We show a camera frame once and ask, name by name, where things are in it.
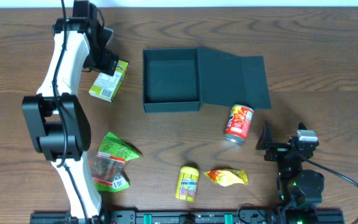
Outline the red chips can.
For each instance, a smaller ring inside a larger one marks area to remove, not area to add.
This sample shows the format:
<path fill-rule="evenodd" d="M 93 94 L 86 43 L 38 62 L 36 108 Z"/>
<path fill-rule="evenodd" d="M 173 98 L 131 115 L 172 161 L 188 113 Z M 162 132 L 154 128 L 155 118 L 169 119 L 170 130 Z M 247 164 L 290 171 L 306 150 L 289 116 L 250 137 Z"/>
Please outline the red chips can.
<path fill-rule="evenodd" d="M 239 144 L 245 143 L 249 133 L 254 110 L 243 105 L 234 105 L 231 108 L 224 137 Z"/>

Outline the dark green box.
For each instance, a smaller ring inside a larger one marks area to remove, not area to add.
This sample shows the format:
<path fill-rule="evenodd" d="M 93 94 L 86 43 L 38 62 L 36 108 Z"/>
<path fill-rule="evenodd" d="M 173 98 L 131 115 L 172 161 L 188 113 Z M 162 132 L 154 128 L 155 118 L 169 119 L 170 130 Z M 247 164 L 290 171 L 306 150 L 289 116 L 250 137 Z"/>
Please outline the dark green box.
<path fill-rule="evenodd" d="M 271 107 L 262 56 L 205 47 L 145 49 L 143 80 L 147 113 L 198 111 L 202 104 Z"/>

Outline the yellow mentos bottle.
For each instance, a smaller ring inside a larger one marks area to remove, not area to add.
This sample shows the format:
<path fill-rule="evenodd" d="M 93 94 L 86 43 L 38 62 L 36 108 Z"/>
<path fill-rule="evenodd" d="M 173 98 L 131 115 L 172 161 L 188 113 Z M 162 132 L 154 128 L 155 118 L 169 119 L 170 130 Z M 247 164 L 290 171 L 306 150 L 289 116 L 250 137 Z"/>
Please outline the yellow mentos bottle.
<path fill-rule="evenodd" d="M 183 166 L 178 176 L 175 198 L 193 202 L 198 188 L 199 171 L 193 167 Z"/>

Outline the green candy bag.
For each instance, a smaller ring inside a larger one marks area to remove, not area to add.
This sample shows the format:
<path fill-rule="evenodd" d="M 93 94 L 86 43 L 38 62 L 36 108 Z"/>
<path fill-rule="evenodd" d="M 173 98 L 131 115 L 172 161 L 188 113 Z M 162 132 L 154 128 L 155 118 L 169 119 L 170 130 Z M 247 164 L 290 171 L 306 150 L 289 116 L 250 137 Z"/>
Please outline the green candy bag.
<path fill-rule="evenodd" d="M 119 192 L 130 187 L 122 173 L 124 165 L 143 155 L 132 146 L 108 132 L 103 138 L 91 172 L 94 186 L 100 192 Z"/>

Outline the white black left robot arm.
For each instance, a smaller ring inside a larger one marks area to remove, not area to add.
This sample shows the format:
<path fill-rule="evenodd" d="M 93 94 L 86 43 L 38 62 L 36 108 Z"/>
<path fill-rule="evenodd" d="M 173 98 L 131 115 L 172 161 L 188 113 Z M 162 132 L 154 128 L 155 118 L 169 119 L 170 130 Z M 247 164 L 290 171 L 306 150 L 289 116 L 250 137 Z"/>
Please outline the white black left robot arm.
<path fill-rule="evenodd" d="M 89 1 L 74 1 L 52 27 L 54 50 L 45 80 L 22 111 L 36 152 L 58 172 L 70 201 L 68 212 L 35 212 L 31 223 L 110 223 L 94 186 L 88 150 L 91 127 L 78 89 L 83 69 L 114 74 L 119 57 L 107 49 L 113 30 L 105 27 L 100 10 Z"/>

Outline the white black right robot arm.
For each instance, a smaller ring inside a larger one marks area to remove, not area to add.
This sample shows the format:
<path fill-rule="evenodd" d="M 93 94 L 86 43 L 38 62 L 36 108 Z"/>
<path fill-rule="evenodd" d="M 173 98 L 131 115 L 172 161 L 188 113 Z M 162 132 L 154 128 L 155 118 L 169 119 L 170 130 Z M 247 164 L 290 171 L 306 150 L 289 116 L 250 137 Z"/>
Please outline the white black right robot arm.
<path fill-rule="evenodd" d="M 304 169 L 302 163 L 313 157 L 318 137 L 303 123 L 296 136 L 286 143 L 274 142 L 269 123 L 265 122 L 256 150 L 265 151 L 264 160 L 278 165 L 277 189 L 281 204 L 266 213 L 267 223 L 318 223 L 316 204 L 322 202 L 324 175 Z"/>

